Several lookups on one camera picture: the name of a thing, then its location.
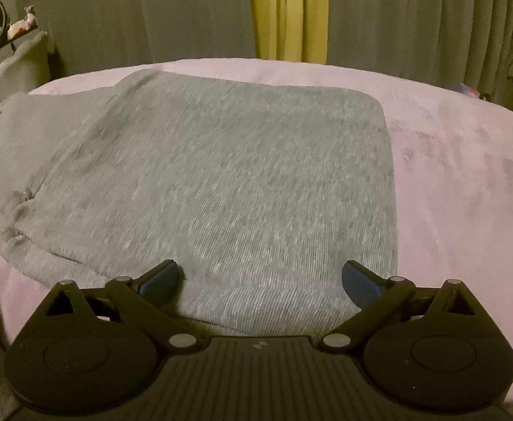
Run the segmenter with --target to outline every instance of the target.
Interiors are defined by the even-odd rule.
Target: logo
[[[254,343],[252,346],[257,350],[262,350],[262,348],[268,346],[268,344],[260,340],[258,343]]]

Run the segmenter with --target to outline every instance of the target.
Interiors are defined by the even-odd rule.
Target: round pad
[[[15,394],[36,411],[88,414],[119,405],[146,387],[157,366],[155,346],[121,323],[46,317],[6,356]]]
[[[374,334],[364,367],[384,393],[441,412],[496,402],[513,382],[513,351],[475,315],[433,313]]]

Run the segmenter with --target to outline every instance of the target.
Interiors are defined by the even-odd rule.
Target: gray curtain
[[[513,69],[513,0],[330,0],[327,63],[492,94]]]
[[[255,57],[250,0],[17,0],[35,5],[59,75],[204,57]]]

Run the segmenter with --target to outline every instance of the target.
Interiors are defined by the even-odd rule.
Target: yellow curtain
[[[328,0],[252,0],[252,13],[259,58],[326,63]]]

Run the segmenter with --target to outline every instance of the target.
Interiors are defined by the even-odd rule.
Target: folded clothing
[[[383,110],[349,89],[139,71],[8,203],[23,274],[91,287],[173,258],[167,309],[198,333],[318,335],[357,311],[346,260],[397,270]]]
[[[25,190],[33,171],[109,92],[106,87],[66,96],[17,93],[0,104],[0,227],[8,225],[3,204]]]

